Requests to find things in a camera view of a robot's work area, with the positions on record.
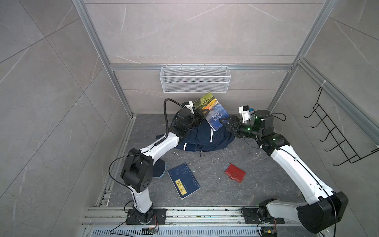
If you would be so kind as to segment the colourful landscape cover book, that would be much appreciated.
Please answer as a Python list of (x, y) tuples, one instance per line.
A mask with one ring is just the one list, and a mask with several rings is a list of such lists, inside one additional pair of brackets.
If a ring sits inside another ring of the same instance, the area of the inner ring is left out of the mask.
[(217, 98), (210, 92), (197, 99), (193, 104), (198, 113), (207, 120), (213, 131), (217, 131), (223, 126), (220, 123), (221, 119), (230, 116)]

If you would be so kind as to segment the navy blue backpack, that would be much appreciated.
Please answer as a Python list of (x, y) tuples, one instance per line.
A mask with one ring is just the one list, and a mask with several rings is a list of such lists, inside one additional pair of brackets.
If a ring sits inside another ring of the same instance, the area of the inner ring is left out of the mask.
[(193, 127), (187, 136), (178, 143), (176, 149), (189, 152), (211, 152), (225, 149), (235, 136), (224, 126), (214, 131), (206, 120)]

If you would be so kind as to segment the dark blue yellow-label book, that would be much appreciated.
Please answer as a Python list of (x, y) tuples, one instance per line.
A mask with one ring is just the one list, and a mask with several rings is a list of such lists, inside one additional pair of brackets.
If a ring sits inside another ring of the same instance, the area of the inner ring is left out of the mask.
[(187, 163), (174, 167), (167, 173), (181, 199), (185, 199), (201, 188)]

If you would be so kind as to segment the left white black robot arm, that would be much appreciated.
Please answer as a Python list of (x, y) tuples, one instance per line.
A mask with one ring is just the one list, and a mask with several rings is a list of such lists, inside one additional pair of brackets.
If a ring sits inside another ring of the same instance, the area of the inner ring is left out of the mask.
[(133, 148), (128, 152), (120, 177), (131, 190), (134, 207), (140, 214), (151, 214), (153, 210), (149, 185), (153, 179), (155, 163), (175, 148), (201, 119), (193, 104), (186, 102), (176, 115), (175, 123), (163, 137), (145, 148)]

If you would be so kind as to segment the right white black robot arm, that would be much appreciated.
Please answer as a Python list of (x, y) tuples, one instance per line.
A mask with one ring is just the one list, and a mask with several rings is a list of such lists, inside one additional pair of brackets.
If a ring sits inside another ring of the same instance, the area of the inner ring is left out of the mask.
[(229, 116), (220, 123), (236, 138), (255, 139), (259, 148), (276, 161), (301, 191), (305, 202), (283, 202), (268, 199), (259, 204), (257, 217), (262, 223), (282, 218), (303, 225), (317, 234), (336, 226), (342, 220), (348, 204), (343, 192), (335, 192), (324, 183), (297, 155), (287, 139), (274, 131), (274, 115), (258, 110), (242, 117)]

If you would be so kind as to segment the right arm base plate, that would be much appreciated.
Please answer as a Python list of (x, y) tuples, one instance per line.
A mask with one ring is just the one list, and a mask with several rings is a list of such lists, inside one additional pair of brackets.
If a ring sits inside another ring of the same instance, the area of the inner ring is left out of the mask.
[(240, 212), (246, 224), (285, 224), (284, 219), (271, 217), (261, 207), (242, 207)]

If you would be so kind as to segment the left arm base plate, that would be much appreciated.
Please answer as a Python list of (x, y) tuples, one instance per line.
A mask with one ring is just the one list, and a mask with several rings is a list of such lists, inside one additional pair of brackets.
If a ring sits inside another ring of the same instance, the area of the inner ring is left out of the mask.
[(166, 221), (167, 209), (154, 208), (147, 213), (141, 213), (136, 209), (129, 209), (127, 214), (126, 225), (164, 225)]

